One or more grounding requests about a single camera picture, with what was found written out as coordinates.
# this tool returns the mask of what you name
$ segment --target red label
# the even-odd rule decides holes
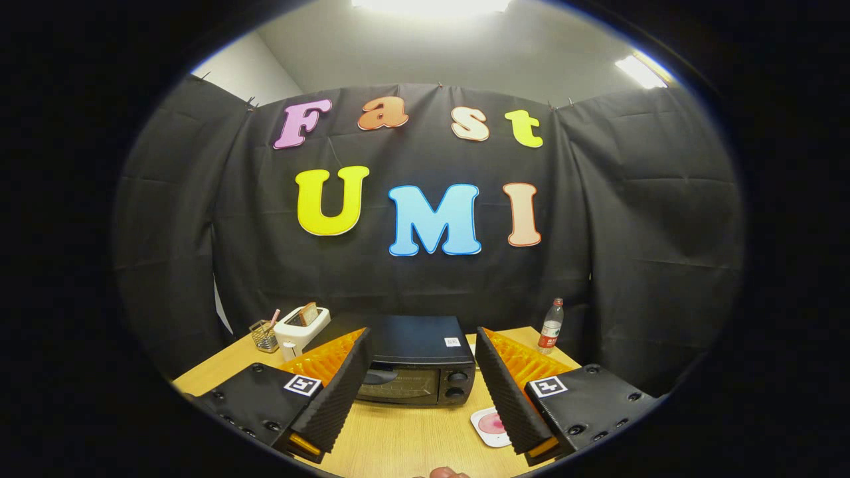
[[[558,340],[558,338],[541,335],[540,340],[537,341],[537,345],[543,347],[544,349],[551,349],[555,346],[555,340]]]

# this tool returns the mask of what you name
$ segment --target table surface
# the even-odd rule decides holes
[[[521,344],[534,346],[540,333],[532,327],[499,333]],[[467,335],[472,345],[475,334]],[[580,367],[557,347],[553,359]],[[254,362],[271,367],[284,363],[280,351],[268,354],[257,350],[250,334],[210,357],[173,381],[174,386],[192,395],[202,395]],[[412,478],[428,476],[440,466],[464,472],[472,478],[516,476],[549,464],[530,467],[510,445],[491,448],[481,441],[470,417],[493,407],[481,372],[467,402],[459,407],[411,407],[369,401],[354,401],[333,452],[319,465],[296,457],[311,466],[350,478]]]

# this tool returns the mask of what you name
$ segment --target water bottle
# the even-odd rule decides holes
[[[563,323],[564,300],[558,298],[552,302],[552,308],[546,313],[546,320],[543,321],[543,330],[540,332],[540,340],[537,341],[538,352],[545,356],[552,353]]]

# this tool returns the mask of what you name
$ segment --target pink pen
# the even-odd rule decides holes
[[[275,310],[275,315],[271,318],[271,323],[269,324],[269,328],[272,328],[272,327],[275,326],[275,322],[277,322],[277,317],[281,314],[280,312],[281,312],[280,309]]]

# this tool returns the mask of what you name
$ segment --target pen holder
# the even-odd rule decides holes
[[[271,322],[259,321],[250,326],[249,330],[251,331],[251,339],[253,339],[254,345],[257,346],[257,350],[273,353],[280,348],[277,344],[274,329],[271,327]]]

